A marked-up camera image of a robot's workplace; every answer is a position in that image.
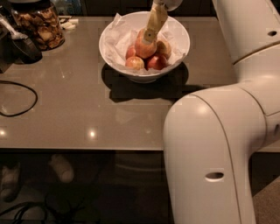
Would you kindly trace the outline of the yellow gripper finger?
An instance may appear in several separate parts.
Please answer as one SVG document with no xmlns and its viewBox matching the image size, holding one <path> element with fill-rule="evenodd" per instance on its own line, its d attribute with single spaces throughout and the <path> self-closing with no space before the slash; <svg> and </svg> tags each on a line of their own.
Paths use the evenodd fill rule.
<svg viewBox="0 0 280 224">
<path fill-rule="evenodd" d="M 158 37 L 158 33 L 168 18 L 167 9 L 163 2 L 154 2 L 150 9 L 149 19 L 143 28 L 143 40 L 146 45 L 151 44 Z"/>
</svg>

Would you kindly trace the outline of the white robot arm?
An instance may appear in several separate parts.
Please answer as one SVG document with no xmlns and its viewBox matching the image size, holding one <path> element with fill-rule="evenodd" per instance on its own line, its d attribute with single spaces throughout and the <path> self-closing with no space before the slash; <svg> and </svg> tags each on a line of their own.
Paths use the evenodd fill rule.
<svg viewBox="0 0 280 224">
<path fill-rule="evenodd" d="M 256 224 L 249 159 L 280 138 L 280 15 L 272 0 L 213 0 L 237 82 L 188 94 L 164 121 L 175 224 Z"/>
</svg>

